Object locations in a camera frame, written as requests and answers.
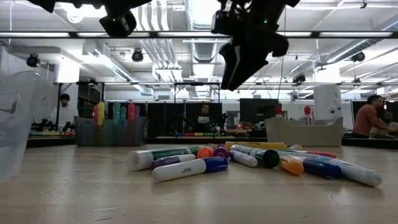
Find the orange shirt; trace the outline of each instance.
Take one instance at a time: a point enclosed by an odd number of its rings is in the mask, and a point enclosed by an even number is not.
[[[388,129],[387,126],[379,121],[375,107],[372,105],[365,105],[356,113],[353,133],[369,136],[372,127],[383,130]]]

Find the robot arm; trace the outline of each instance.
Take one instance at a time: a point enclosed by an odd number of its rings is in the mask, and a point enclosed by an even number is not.
[[[91,4],[99,9],[105,6],[107,16],[99,22],[111,37],[127,37],[137,22],[130,9],[152,0],[29,0],[48,12],[53,12],[56,2],[69,2],[76,8]],[[287,53],[287,39],[276,33],[277,21],[285,6],[295,7],[300,0],[217,0],[221,9],[215,14],[211,30],[214,34],[230,35],[231,40],[220,48],[225,68],[221,87],[235,90],[263,66],[269,53],[281,57]]]

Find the wooden table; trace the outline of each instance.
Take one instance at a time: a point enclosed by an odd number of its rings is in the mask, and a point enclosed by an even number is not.
[[[155,149],[171,145],[148,145]],[[230,162],[227,171],[155,185],[128,172],[131,147],[27,149],[21,174],[0,183],[0,223],[398,223],[398,151],[317,148],[378,170],[366,187]]]

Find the pile of markers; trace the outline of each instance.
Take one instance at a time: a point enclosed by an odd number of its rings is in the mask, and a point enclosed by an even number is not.
[[[131,171],[150,169],[154,182],[172,180],[228,168],[228,159],[249,167],[273,169],[280,166],[293,175],[309,174],[339,179],[346,177],[365,185],[377,186],[382,177],[374,170],[336,159],[327,152],[301,151],[282,142],[226,142],[175,149],[131,151],[127,168]]]

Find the blue marker cap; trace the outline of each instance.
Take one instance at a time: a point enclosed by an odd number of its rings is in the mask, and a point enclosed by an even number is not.
[[[303,166],[305,172],[323,177],[329,177],[331,179],[339,179],[343,174],[340,166],[331,165],[326,162],[317,161],[315,159],[304,159]]]
[[[203,161],[206,163],[205,172],[218,172],[228,168],[228,159],[224,157],[209,157],[204,158]]]

